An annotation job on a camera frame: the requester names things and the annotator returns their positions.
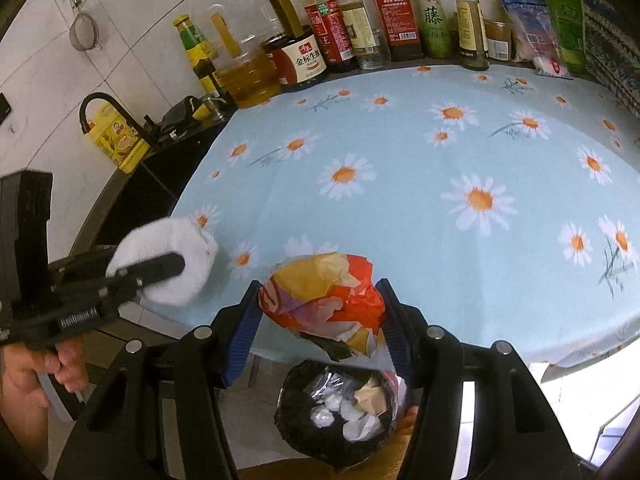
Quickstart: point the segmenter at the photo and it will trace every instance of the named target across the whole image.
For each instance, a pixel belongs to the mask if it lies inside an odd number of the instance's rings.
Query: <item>table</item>
[[[429,323],[527,361],[583,362],[640,332],[640,137],[609,91],[492,66],[403,68],[237,112],[172,216],[220,244],[187,308],[208,324],[290,256],[366,256]],[[252,352],[322,358],[263,318]]]

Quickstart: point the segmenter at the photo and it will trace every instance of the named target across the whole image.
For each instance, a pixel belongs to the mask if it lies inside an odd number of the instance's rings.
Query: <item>red logo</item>
[[[300,50],[300,54],[308,54],[309,52],[313,51],[313,47],[311,46],[311,43],[305,43],[304,45],[300,45],[299,47]]]

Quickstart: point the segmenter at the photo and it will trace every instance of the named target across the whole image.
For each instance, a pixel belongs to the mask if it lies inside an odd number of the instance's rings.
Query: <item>bottle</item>
[[[213,4],[207,9],[222,44],[216,65],[226,90],[239,108],[249,108],[268,101],[280,92],[276,69],[260,46],[258,38],[246,27],[244,16],[228,7]]]
[[[471,70],[489,68],[488,49],[480,0],[456,0],[462,66]]]
[[[389,62],[385,31],[375,27],[362,0],[338,0],[344,25],[363,70],[375,70]]]
[[[344,26],[338,0],[302,0],[302,4],[329,70],[349,72],[356,69],[358,61]]]
[[[427,56],[447,59],[453,56],[447,19],[439,0],[420,0],[418,20]]]
[[[291,0],[251,0],[258,9],[254,29],[274,63],[282,90],[293,92],[326,78],[326,64],[309,25],[302,25]]]
[[[222,97],[225,91],[218,73],[211,62],[211,58],[215,59],[217,53],[211,51],[207,38],[191,23],[191,18],[188,14],[176,18],[174,20],[174,27],[180,33],[182,46],[187,52],[191,67],[207,91],[207,94]]]
[[[374,3],[385,28],[391,61],[423,58],[411,0],[374,0]]]

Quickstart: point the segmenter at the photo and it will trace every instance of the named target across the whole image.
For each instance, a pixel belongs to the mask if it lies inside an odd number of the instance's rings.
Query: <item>bottle cap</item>
[[[175,20],[174,20],[174,27],[177,27],[178,25],[180,25],[182,22],[186,22],[187,20],[190,20],[191,17],[188,14],[183,14],[181,16],[178,16]]]

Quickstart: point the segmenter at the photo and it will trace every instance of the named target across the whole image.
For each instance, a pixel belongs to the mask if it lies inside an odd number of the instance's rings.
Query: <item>bottle with red label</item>
[[[302,25],[290,0],[251,0],[260,46],[274,64],[282,90],[302,90],[321,82],[326,64],[313,30]]]
[[[424,57],[411,0],[373,0],[385,27],[391,61]]]
[[[349,72],[358,67],[340,3],[337,0],[302,0],[324,60],[332,72]]]

